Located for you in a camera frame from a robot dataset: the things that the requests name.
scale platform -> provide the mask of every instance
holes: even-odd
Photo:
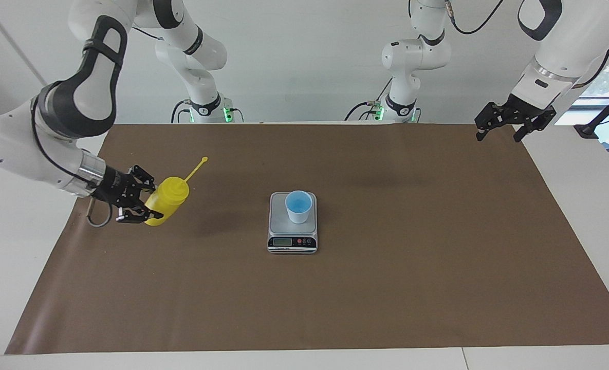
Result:
[[[267,250],[276,254],[312,254],[318,250],[318,200],[313,193],[309,218],[303,224],[294,224],[286,211],[288,192],[270,196]]]

robotic arm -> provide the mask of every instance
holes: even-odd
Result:
[[[156,189],[154,178],[137,165],[126,173],[107,166],[76,140],[114,123],[117,78],[134,21],[163,28],[167,42],[205,68],[226,61],[224,47],[193,23],[181,0],[76,0],[69,27],[84,43],[79,70],[0,115],[1,169],[116,206],[122,223],[162,217],[140,200],[141,192]]]
[[[445,23],[445,0],[412,0],[412,27],[418,38],[398,40],[382,50],[382,64],[393,76],[391,89],[380,102],[382,119],[410,120],[421,88],[421,80],[413,73],[441,68],[450,61]]]
[[[208,72],[224,66],[227,61],[226,52],[224,60],[220,60],[221,64],[207,67],[166,41],[158,40],[156,56],[158,60],[172,67],[185,84],[190,97],[185,103],[189,104],[195,122],[230,122],[233,119],[231,99],[225,98],[217,91],[213,75]]]
[[[567,93],[609,48],[609,0],[523,0],[521,29],[540,42],[504,105],[488,103],[475,119],[478,141],[490,130],[522,124],[519,142],[542,131],[556,115],[553,102]]]

table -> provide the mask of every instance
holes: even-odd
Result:
[[[98,143],[91,140],[85,146],[96,150],[100,142],[98,138]],[[609,289],[608,154],[596,141],[581,140],[569,127],[550,127],[544,133],[528,136],[524,142]],[[25,192],[18,192],[19,188],[25,188]],[[594,189],[599,188],[606,191],[593,194]],[[29,199],[27,194],[36,196]],[[45,208],[48,199],[55,205],[51,209]],[[0,230],[6,232],[0,232],[0,353],[4,351],[34,282],[64,226],[73,199],[41,184],[0,173],[0,203],[3,201],[6,203],[0,206]],[[17,204],[24,204],[24,207],[15,209],[16,216],[12,217],[10,208],[14,209]],[[42,209],[43,217],[36,217],[36,209]],[[262,368],[281,368],[291,361],[320,368],[333,368],[339,363],[355,364],[356,368],[375,368],[376,364],[382,367],[387,364],[391,368],[411,368],[412,365],[467,368],[468,364],[471,370],[517,365],[521,368],[544,368],[542,364],[548,368],[593,368],[594,363],[609,363],[609,346],[8,356],[0,357],[0,366],[23,364],[28,367],[32,363],[38,368],[59,368],[67,363],[77,363],[83,367],[119,368],[123,363],[129,368],[138,368],[139,364],[190,368],[199,364],[202,368],[214,365],[229,368],[241,367],[235,364],[242,363],[243,368],[252,368],[252,364]]]

